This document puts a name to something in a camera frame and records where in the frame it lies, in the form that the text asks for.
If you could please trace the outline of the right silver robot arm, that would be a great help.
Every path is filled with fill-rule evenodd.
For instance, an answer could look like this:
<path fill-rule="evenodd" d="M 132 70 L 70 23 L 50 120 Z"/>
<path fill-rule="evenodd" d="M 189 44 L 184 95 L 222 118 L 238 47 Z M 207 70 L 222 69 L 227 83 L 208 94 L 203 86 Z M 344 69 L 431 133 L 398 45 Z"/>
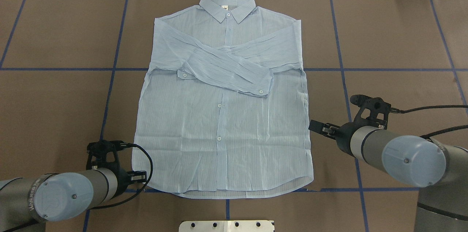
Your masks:
<path fill-rule="evenodd" d="M 415 232 L 468 230 L 467 149 L 354 122 L 337 126 L 311 120 L 309 130 L 335 140 L 340 150 L 393 179 L 418 187 Z"/>

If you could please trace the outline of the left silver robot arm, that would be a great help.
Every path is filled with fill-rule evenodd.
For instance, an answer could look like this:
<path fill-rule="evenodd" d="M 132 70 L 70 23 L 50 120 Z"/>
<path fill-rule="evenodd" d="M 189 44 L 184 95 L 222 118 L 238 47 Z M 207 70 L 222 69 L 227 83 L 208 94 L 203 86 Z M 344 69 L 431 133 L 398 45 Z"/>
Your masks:
<path fill-rule="evenodd" d="M 146 183 L 148 178 L 146 171 L 115 173 L 108 168 L 93 168 L 2 180 L 1 231 L 44 232 L 47 222 L 117 206 L 108 201 L 122 195 L 132 184 Z"/>

